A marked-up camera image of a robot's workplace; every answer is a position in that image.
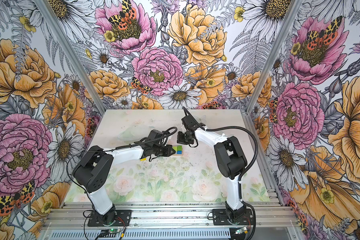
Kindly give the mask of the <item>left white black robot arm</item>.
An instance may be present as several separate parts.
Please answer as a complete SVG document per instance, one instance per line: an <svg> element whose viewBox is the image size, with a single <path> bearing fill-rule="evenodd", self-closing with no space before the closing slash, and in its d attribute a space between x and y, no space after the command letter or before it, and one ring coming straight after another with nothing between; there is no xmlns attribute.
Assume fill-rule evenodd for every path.
<svg viewBox="0 0 360 240"><path fill-rule="evenodd" d="M128 161L149 161L158 157L170 157L176 153L168 139L178 131L171 127L165 131L151 130L147 137L133 144L104 149L92 146L72 171L78 186L83 188L92 203L92 216L99 225L111 226L121 221L116 207L106 191L106 181L112 166Z"/></svg>

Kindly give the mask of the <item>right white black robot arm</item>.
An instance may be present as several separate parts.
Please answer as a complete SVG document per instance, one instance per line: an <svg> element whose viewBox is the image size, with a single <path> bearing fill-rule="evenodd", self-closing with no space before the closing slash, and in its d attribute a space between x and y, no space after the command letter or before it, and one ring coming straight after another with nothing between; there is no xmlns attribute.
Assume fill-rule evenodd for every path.
<svg viewBox="0 0 360 240"><path fill-rule="evenodd" d="M214 149L218 169L227 178L226 215L231 223L238 222L247 210L239 191L239 176L247 166L239 140L205 129L190 115L182 118L182 124L185 131L178 132L179 144L192 145L202 142Z"/></svg>

